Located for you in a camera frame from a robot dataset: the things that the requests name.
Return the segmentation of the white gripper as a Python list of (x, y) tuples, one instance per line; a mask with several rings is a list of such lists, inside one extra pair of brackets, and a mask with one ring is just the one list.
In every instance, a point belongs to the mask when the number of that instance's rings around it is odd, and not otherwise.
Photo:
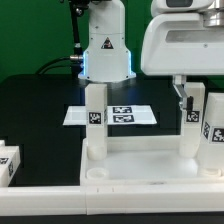
[(156, 16), (145, 31), (141, 70), (146, 75), (174, 75), (179, 107), (192, 111), (194, 98), (184, 89), (185, 75), (224, 75), (224, 28), (204, 27), (199, 13)]

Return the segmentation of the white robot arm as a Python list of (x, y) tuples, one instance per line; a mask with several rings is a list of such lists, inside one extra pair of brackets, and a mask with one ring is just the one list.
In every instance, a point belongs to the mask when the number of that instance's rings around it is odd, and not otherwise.
[[(79, 77), (110, 83), (133, 78), (121, 0), (73, 0), (73, 5), (77, 15), (90, 13), (88, 48), (70, 57), (83, 66)], [(186, 78), (224, 75), (224, 0), (153, 0), (151, 15), (141, 70), (171, 76), (180, 107), (190, 110), (193, 97), (184, 90)]]

